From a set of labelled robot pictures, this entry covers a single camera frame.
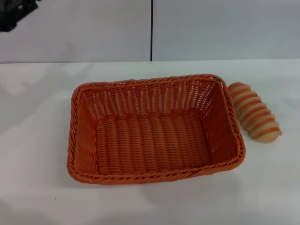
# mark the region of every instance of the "toy bread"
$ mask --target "toy bread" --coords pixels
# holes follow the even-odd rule
[[[252,139],[269,143],[282,134],[275,116],[249,85],[237,82],[231,84],[228,90],[237,118]]]

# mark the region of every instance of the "white table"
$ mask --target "white table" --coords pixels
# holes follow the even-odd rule
[[[274,143],[246,134],[244,163],[171,183],[82,184],[66,169],[81,83],[213,73],[250,84],[277,116]],[[300,224],[300,60],[0,65],[0,224]]]

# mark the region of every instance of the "orange wicker basket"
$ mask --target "orange wicker basket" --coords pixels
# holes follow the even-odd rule
[[[174,181],[244,157],[232,99],[215,75],[86,83],[73,93],[67,169],[77,181]]]

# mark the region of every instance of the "bread roll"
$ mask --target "bread roll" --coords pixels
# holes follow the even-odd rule
[[[228,87],[238,120],[252,139],[269,143],[282,134],[270,109],[249,85],[237,82]]]

